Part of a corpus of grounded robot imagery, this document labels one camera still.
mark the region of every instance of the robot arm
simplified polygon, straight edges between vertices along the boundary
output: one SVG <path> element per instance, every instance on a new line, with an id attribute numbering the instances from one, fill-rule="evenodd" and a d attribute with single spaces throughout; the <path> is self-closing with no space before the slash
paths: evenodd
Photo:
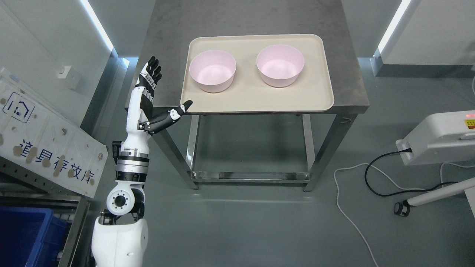
<path id="1" fill-rule="evenodd" d="M 117 185 L 107 196 L 107 209 L 95 221 L 92 253 L 97 267 L 139 267 L 147 247 L 148 228 L 143 219 L 145 193 L 143 187 L 149 165 L 151 135 L 176 123 L 191 106 L 190 100 L 152 117 L 152 101 L 162 67 L 152 57 L 143 67 L 132 90 L 127 111 L 127 138 L 113 142 Z M 135 223 L 117 225 L 117 220 L 127 213 Z"/>

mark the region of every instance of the house icon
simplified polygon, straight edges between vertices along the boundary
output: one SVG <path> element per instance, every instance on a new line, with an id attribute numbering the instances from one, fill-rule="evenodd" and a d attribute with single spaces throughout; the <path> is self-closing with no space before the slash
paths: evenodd
<path id="1" fill-rule="evenodd" d="M 13 114 L 11 116 L 25 123 L 30 118 L 34 109 L 35 105 L 32 102 L 26 100 L 17 93 L 12 93 L 8 99 L 8 102 L 3 107 L 3 112 L 8 114 L 13 110 Z"/>

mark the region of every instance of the gray floor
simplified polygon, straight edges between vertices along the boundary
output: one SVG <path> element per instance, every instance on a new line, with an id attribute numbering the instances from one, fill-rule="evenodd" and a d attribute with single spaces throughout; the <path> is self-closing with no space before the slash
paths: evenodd
<path id="1" fill-rule="evenodd" d="M 151 164 L 145 186 L 150 241 L 144 267 L 208 266 L 372 266 L 363 240 L 338 211 L 333 171 L 369 162 L 394 151 L 394 142 L 432 113 L 470 110 L 475 96 L 469 79 L 375 78 L 369 59 L 360 59 L 370 99 L 314 191 L 299 187 L 203 185 L 187 188 L 159 147 L 150 141 Z M 124 140 L 127 92 L 123 90 L 104 143 Z M 312 115 L 315 146 L 331 115 Z M 186 150 L 190 117 L 169 129 Z M 300 117 L 207 116 L 199 138 L 197 169 L 304 171 Z M 376 164 L 403 187 L 432 187 L 438 164 L 406 167 L 399 156 Z M 473 266 L 475 219 L 464 196 L 392 214 L 393 204 L 417 194 L 381 198 L 365 186 L 362 167 L 337 175 L 344 211 L 360 227 L 379 266 Z M 475 176 L 475 170 L 447 166 L 446 180 Z M 376 172 L 370 183 L 381 192 L 392 186 Z M 91 206 L 88 225 L 114 187 L 109 155 Z M 85 229 L 85 237 L 91 235 Z"/>

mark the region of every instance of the bowl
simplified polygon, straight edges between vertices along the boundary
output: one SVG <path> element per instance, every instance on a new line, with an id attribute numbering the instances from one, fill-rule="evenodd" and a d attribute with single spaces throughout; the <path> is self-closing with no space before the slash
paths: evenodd
<path id="1" fill-rule="evenodd" d="M 190 63 L 191 78 L 208 93 L 226 90 L 233 82 L 235 72 L 236 60 L 223 50 L 204 51 Z"/>
<path id="2" fill-rule="evenodd" d="M 291 85 L 305 65 L 302 53 L 289 45 L 268 46 L 256 61 L 262 80 L 273 87 Z"/>

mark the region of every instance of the black cable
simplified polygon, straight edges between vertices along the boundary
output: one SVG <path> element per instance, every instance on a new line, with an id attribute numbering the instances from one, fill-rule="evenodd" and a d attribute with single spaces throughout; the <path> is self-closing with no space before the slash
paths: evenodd
<path id="1" fill-rule="evenodd" d="M 383 155 L 377 157 L 376 159 L 374 159 L 373 161 L 371 161 L 370 164 L 368 164 L 368 166 L 366 167 L 366 169 L 364 171 L 364 182 L 366 183 L 366 186 L 371 190 L 371 192 L 375 193 L 376 195 L 378 195 L 380 197 L 390 197 L 390 196 L 394 196 L 394 195 L 397 195 L 397 194 L 403 194 L 403 193 L 409 193 L 409 192 L 428 192 L 428 191 L 435 190 L 437 187 L 442 186 L 442 185 L 457 183 L 456 181 L 448 181 L 448 182 L 440 183 L 440 184 L 434 186 L 431 189 L 424 189 L 424 190 L 413 189 L 413 190 L 403 190 L 403 191 L 395 192 L 395 193 L 392 193 L 392 194 L 379 194 L 373 188 L 371 188 L 370 184 L 368 183 L 368 177 L 367 177 L 368 170 L 370 169 L 371 165 L 375 161 L 377 161 L 378 159 L 380 159 L 382 157 L 385 157 L 385 156 L 388 156 L 388 155 L 399 154 L 399 153 L 403 153 L 403 152 L 412 152 L 412 149 L 407 148 L 407 149 L 404 149 L 404 150 L 401 150 L 401 151 L 395 151 L 395 152 L 390 152 L 390 153 L 383 154 Z"/>

